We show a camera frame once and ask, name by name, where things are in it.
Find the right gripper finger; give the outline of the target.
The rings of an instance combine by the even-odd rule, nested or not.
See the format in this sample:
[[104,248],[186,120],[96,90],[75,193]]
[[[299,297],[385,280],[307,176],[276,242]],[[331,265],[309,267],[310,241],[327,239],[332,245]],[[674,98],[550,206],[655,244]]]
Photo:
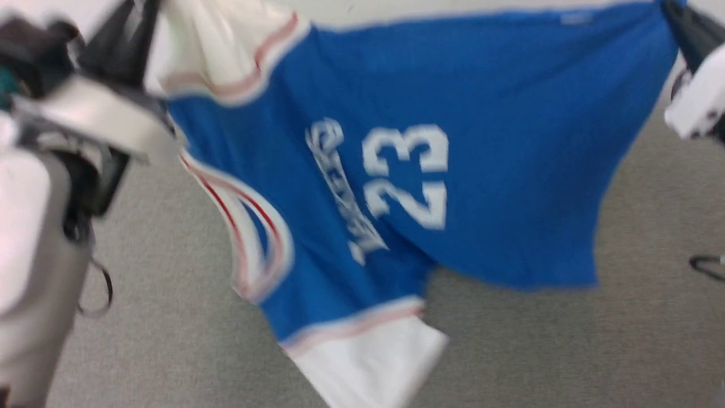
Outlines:
[[662,0],[661,10],[692,74],[709,54],[725,44],[725,26],[687,5],[686,0]]

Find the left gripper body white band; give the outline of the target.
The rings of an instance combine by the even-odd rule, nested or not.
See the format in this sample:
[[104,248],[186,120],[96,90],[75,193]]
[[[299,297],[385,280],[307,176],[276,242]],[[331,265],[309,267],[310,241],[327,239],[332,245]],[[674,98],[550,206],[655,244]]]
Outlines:
[[78,74],[38,99],[15,96],[14,106],[17,114],[44,120],[145,163],[161,165],[178,155],[165,114]]

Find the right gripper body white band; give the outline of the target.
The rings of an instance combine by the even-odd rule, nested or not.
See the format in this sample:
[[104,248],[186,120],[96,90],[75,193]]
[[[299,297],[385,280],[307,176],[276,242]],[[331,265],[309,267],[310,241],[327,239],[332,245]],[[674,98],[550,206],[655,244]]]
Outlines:
[[725,142],[725,44],[676,93],[664,121],[681,139],[714,137]]

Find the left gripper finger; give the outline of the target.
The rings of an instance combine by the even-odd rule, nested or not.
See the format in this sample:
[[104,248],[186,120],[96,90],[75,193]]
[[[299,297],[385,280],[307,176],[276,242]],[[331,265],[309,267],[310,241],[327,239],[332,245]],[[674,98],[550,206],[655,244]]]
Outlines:
[[135,87],[139,89],[143,88],[147,75],[156,21],[162,4],[163,0],[142,0],[138,6],[140,21],[135,27]]
[[135,69],[138,26],[137,0],[121,0],[81,52],[78,57],[80,67],[98,78],[138,86]]

